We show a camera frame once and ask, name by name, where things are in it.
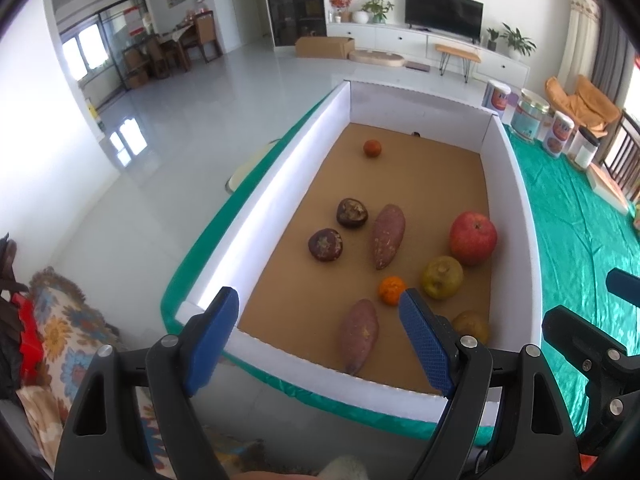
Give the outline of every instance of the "television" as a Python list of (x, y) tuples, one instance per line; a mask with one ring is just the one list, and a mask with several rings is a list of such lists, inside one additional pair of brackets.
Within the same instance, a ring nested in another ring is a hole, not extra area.
[(404, 22), (480, 40), (482, 8), (474, 0), (404, 0)]

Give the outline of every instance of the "tv stand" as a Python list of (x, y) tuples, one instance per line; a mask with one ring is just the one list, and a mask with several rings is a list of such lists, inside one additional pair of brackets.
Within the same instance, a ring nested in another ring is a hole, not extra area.
[[(433, 31), (422, 31), (406, 25), (387, 25), (379, 23), (328, 23), (327, 35), (342, 38), (353, 38), (356, 48), (381, 50), (400, 54), (405, 59), (437, 67), (442, 54), (436, 51), (436, 45), (445, 45), (476, 54), (481, 62), (477, 63), (469, 75), (471, 78), (487, 81), (497, 79), (513, 88), (523, 88), (529, 77), (529, 67), (507, 56), (487, 50), (470, 40), (452, 38), (448, 34)], [(447, 73), (455, 72), (463, 75), (463, 64), (460, 60), (452, 60)]]

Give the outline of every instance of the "white vase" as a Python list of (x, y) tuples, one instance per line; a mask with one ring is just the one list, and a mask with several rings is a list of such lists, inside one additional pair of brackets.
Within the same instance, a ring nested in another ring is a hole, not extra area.
[(522, 59), (522, 53), (514, 48), (509, 48), (509, 57), (514, 61), (520, 61)]
[(364, 25), (365, 23), (369, 23), (369, 13), (366, 10), (356, 10), (351, 19), (356, 23)]

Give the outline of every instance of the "dining table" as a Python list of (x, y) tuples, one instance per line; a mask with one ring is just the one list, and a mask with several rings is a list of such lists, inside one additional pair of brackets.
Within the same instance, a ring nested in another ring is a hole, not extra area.
[(185, 72), (188, 72), (191, 69), (191, 60), (189, 59), (189, 56), (187, 55), (184, 49), (181, 38), (186, 32), (192, 31), (193, 27), (194, 27), (193, 23), (178, 25), (176, 28), (174, 28), (174, 30), (170, 32), (166, 32), (164, 34), (159, 34), (159, 37), (158, 37), (159, 43), (164, 48), (166, 48), (164, 46), (165, 44), (167, 46), (169, 45), (173, 46), (173, 44), (175, 44), (175, 49), (178, 53), (180, 64), (184, 68)]

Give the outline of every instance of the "drawer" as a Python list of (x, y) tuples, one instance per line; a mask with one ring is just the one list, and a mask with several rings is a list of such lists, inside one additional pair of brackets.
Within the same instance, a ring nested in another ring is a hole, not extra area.
[(427, 37), (419, 32), (377, 27), (376, 50), (424, 58), (427, 53)]
[(529, 67), (493, 52), (482, 52), (482, 63), (476, 66), (478, 79), (497, 79), (507, 85), (523, 88), (529, 76)]
[(367, 25), (351, 25), (351, 23), (329, 23), (326, 26), (328, 36), (353, 38), (356, 48), (376, 47), (376, 28)]

